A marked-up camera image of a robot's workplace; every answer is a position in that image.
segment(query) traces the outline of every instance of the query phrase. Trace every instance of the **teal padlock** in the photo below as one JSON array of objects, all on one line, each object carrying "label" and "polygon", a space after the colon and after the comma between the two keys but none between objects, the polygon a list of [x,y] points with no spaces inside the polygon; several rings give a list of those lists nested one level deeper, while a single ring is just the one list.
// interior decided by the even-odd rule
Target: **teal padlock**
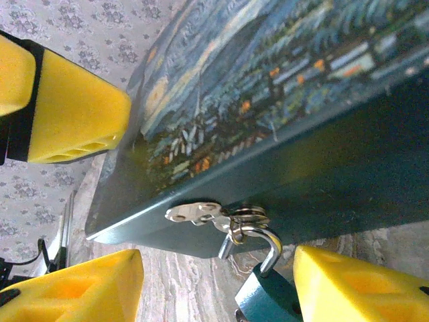
[{"label": "teal padlock", "polygon": [[[278,235],[266,225],[244,225],[239,229],[245,235],[267,240],[271,250],[267,258],[254,267],[235,296],[239,306],[235,312],[237,322],[302,322],[296,289],[273,269],[283,249]],[[222,249],[228,249],[229,244],[226,239]]]}]

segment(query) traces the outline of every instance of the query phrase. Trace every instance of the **marble surface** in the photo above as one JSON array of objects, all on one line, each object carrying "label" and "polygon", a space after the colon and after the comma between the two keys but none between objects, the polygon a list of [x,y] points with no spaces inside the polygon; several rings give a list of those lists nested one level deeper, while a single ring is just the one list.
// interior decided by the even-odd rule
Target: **marble surface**
[{"label": "marble surface", "polygon": [[[84,238],[84,223],[104,156],[97,156],[74,202],[71,264],[127,248],[138,248],[145,280],[136,321],[234,321],[234,296],[267,250],[228,260],[200,259],[133,244],[98,244]],[[320,239],[307,244],[429,279],[429,221]],[[276,270],[293,281],[295,245],[284,247]]]}]

